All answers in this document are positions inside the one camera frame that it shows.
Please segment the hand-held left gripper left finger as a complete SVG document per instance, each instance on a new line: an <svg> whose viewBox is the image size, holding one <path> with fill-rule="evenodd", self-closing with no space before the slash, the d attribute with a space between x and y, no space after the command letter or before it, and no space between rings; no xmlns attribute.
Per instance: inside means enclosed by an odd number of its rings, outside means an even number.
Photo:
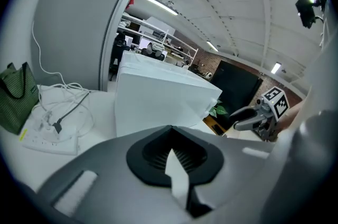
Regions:
<svg viewBox="0 0 338 224"><path fill-rule="evenodd" d="M165 174L172 130L156 127L101 142L54 172L36 194L52 223L185 223Z"/></svg>

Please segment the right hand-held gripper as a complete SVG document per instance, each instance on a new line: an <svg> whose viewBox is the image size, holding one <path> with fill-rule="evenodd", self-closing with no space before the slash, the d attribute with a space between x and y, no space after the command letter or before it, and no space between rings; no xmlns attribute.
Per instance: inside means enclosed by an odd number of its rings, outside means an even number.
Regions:
<svg viewBox="0 0 338 224"><path fill-rule="evenodd" d="M276 125L289 108L285 92L272 87L257 99L255 108L243 107L232 113L229 119L236 122L233 126L235 130L254 130L263 141L273 142L278 135Z"/></svg>

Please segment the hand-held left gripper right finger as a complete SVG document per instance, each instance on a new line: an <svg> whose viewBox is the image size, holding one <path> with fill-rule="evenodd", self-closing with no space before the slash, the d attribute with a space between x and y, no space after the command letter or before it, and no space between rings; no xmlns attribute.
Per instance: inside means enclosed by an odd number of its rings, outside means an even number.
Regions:
<svg viewBox="0 0 338 224"><path fill-rule="evenodd" d="M224 164L193 185L170 152L176 202L196 223L336 223L337 112L325 110L275 144L224 140Z"/></svg>

